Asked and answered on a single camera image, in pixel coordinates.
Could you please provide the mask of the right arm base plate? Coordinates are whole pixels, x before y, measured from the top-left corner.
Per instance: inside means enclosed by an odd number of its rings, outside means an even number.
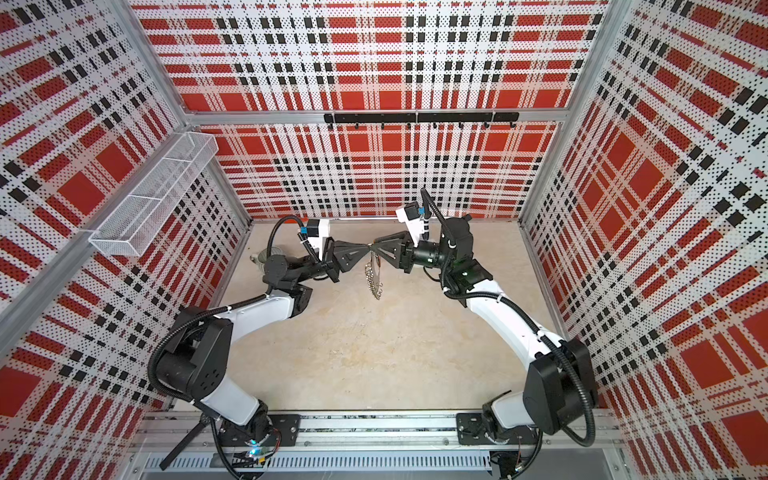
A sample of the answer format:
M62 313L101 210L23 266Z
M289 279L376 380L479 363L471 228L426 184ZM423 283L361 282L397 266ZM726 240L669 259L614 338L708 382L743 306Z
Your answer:
M487 412L458 413L456 430L459 443L465 446L533 446L537 442L536 429L528 425L502 427Z

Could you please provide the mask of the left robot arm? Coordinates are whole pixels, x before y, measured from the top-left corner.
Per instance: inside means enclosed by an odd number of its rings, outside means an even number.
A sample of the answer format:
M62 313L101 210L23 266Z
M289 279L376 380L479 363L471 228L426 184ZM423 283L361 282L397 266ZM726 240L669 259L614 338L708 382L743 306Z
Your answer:
M337 283L369 253L360 243L324 241L323 253L303 242L302 258L268 256L263 267L265 293L235 304L203 310L178 320L159 341L147 366L149 383L160 393L197 406L206 415L238 427L262 428L266 405L226 373L232 345L273 323L306 310L312 289L305 281L326 276Z

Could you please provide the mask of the red handled key ring holder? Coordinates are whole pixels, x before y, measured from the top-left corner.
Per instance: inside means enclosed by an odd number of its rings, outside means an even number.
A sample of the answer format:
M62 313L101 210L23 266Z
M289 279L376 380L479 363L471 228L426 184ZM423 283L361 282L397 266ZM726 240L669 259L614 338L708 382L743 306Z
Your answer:
M383 292L383 284L380 279L381 259L378 254L370 252L369 260L365 265L365 275L371 294L376 300L380 300Z

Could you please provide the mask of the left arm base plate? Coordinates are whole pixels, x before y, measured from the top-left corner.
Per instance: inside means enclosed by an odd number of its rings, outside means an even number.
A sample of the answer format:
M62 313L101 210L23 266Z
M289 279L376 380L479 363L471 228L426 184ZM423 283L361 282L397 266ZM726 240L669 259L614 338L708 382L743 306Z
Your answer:
M301 416L298 414L257 415L245 426L224 420L218 427L219 441L224 447L275 446L292 447L296 444Z

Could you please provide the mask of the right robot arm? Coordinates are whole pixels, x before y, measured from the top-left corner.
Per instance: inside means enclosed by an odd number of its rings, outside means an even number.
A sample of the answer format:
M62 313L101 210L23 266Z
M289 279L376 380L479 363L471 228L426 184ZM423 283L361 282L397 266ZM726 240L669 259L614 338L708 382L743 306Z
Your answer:
M416 266L438 269L443 294L483 319L520 360L526 372L522 391L503 393L483 405L481 435L504 444L531 427L592 446L597 392L587 347L548 330L504 293L474 257L467 217L443 219L440 225L435 241L401 232L376 239L370 250L403 272Z

